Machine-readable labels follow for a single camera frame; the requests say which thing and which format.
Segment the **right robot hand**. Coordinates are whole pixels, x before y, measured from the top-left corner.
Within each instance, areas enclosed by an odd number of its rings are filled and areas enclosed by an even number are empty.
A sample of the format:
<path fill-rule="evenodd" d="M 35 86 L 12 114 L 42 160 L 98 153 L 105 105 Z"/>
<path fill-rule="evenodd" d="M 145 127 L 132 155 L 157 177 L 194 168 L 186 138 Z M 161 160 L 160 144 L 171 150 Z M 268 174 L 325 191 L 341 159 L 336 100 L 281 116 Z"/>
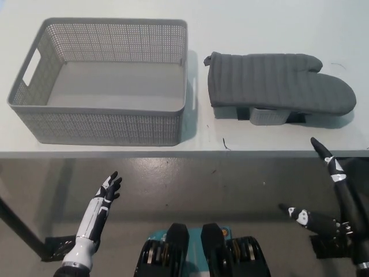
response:
<path fill-rule="evenodd" d="M 338 159 L 316 138 L 311 145 L 324 162 L 337 197 L 340 218 L 280 203 L 279 209 L 310 236 L 318 259 L 349 258 L 358 275 L 368 275 L 368 209 Z"/>

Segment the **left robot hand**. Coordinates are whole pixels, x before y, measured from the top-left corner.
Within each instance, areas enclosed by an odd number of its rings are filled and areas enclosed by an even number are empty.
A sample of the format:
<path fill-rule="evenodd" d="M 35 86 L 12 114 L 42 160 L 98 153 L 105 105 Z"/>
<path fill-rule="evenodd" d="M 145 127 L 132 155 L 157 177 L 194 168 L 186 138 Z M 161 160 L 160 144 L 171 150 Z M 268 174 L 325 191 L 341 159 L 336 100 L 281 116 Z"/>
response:
<path fill-rule="evenodd" d="M 97 252 L 101 234 L 108 218 L 111 205 L 120 194 L 122 178 L 114 171 L 101 184 L 84 213 L 76 234 L 76 243 L 64 257 L 62 265 L 91 271 L 93 255 Z"/>

